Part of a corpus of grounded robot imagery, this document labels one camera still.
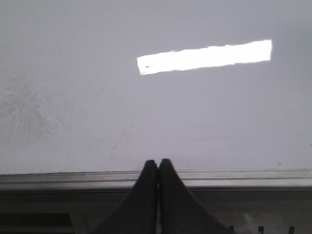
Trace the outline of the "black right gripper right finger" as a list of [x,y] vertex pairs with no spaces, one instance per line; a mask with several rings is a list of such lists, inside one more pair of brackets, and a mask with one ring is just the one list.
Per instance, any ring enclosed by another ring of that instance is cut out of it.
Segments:
[[163,234],[229,234],[231,231],[207,213],[179,178],[172,162],[159,169],[160,222]]

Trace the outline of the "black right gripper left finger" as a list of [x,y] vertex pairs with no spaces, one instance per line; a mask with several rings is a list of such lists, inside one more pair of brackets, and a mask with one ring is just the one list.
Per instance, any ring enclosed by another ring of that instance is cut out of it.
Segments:
[[147,160],[133,188],[117,209],[93,234],[155,234],[158,202],[158,169]]

